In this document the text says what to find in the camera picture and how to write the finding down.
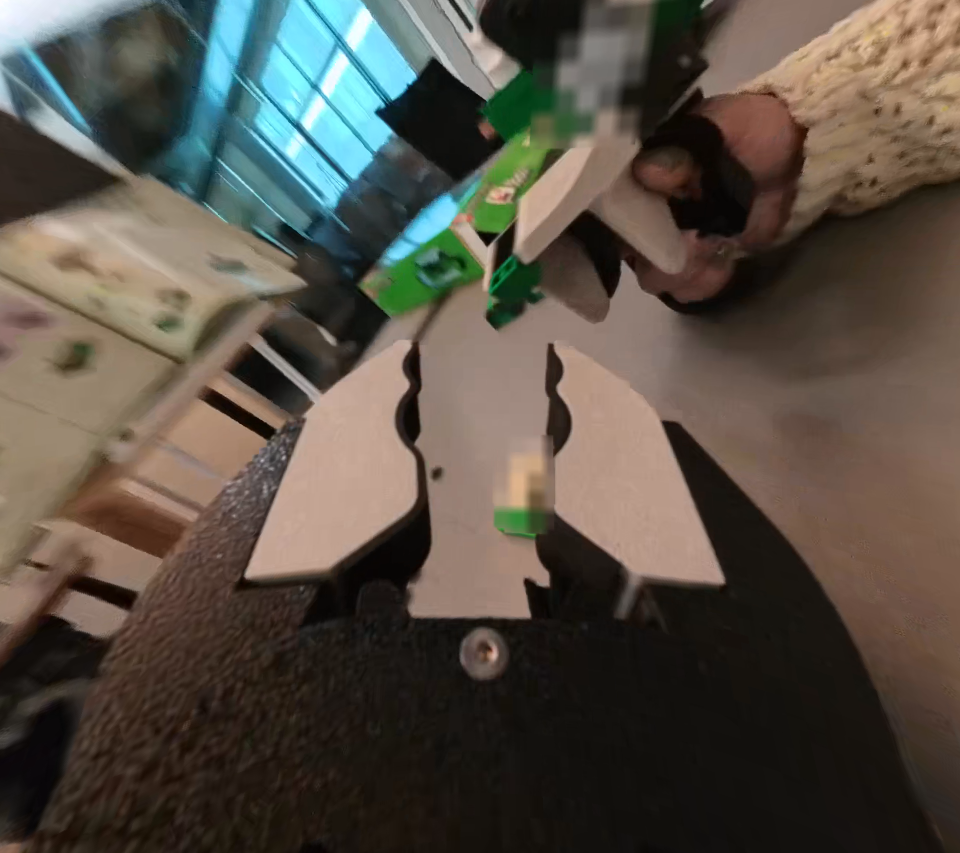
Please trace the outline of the green plate with white brick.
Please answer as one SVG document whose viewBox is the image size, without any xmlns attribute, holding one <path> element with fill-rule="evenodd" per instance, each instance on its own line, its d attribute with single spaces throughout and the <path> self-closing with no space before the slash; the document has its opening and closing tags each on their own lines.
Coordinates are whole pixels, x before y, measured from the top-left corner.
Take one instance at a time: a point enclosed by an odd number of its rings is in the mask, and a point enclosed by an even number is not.
<svg viewBox="0 0 960 853">
<path fill-rule="evenodd" d="M 486 322 L 501 330 L 519 319 L 527 307 L 546 298 L 542 288 L 543 268 L 537 261 L 525 262 L 510 255 L 492 273 L 487 291 Z"/>
<path fill-rule="evenodd" d="M 535 539 L 549 531 L 553 513 L 534 507 L 497 506 L 493 511 L 495 529 L 502 535 Z"/>
</svg>

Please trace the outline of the green lego box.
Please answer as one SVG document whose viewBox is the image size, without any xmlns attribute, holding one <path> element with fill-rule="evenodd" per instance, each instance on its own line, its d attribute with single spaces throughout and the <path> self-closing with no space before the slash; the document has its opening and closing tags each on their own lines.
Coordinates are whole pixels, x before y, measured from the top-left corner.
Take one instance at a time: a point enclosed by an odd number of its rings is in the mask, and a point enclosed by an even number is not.
<svg viewBox="0 0 960 853">
<path fill-rule="evenodd" d="M 488 251 L 518 215 L 520 201 L 561 151 L 521 134 L 484 168 L 417 213 L 360 283 L 390 318 L 481 280 Z"/>
</svg>

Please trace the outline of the person's right forearm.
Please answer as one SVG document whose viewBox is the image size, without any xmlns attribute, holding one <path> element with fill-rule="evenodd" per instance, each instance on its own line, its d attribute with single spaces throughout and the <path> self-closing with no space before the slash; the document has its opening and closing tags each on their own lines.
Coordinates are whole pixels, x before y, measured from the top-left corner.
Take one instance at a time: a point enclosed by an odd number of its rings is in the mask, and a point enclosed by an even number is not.
<svg viewBox="0 0 960 853">
<path fill-rule="evenodd" d="M 959 0 L 874 0 L 736 89 L 806 130 L 774 244 L 959 177 Z"/>
</svg>

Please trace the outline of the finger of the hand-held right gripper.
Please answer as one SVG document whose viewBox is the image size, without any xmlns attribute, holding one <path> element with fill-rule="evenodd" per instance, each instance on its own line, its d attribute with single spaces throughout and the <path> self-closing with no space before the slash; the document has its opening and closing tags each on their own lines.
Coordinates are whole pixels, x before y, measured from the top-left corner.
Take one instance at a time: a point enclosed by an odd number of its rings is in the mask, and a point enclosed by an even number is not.
<svg viewBox="0 0 960 853">
<path fill-rule="evenodd" d="M 618 289 L 621 257 L 606 240 L 585 243 L 562 234 L 540 258 L 541 289 L 586 322 L 603 322 Z"/>
<path fill-rule="evenodd" d="M 522 196 L 513 256 L 532 264 L 583 212 L 593 211 L 639 151 L 637 143 L 583 143 L 563 151 Z"/>
</svg>

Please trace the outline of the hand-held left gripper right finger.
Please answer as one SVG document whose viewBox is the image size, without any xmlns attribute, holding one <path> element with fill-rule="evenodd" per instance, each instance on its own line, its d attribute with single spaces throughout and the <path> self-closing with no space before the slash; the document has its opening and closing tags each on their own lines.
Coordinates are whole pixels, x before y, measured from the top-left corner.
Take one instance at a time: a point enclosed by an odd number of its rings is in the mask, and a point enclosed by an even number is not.
<svg viewBox="0 0 960 853">
<path fill-rule="evenodd" d="M 574 347 L 546 351 L 551 493 L 535 539 L 558 617 L 637 617 L 650 586 L 726 577 L 654 407 Z"/>
</svg>

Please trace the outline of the person's right hand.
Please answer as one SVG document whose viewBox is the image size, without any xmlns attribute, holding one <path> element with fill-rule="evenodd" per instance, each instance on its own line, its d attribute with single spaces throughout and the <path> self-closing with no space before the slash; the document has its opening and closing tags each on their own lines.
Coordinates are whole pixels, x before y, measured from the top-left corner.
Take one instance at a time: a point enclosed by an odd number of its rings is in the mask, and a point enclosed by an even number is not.
<svg viewBox="0 0 960 853">
<path fill-rule="evenodd" d="M 664 199 L 685 250 L 675 274 L 625 252 L 640 288 L 688 315 L 735 301 L 757 257 L 786 229 L 803 169 L 807 132 L 770 93 L 696 97 L 646 139 L 630 174 Z"/>
</svg>

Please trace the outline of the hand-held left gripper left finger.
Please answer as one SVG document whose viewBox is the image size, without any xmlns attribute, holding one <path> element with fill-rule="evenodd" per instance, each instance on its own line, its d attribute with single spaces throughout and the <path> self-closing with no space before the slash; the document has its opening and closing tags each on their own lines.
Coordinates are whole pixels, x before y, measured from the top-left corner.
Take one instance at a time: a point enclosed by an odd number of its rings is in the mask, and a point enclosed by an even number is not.
<svg viewBox="0 0 960 853">
<path fill-rule="evenodd" d="M 422 385 L 420 344 L 399 340 L 314 404 L 243 586 L 317 584 L 352 596 L 383 582 L 409 591 L 431 549 Z"/>
</svg>

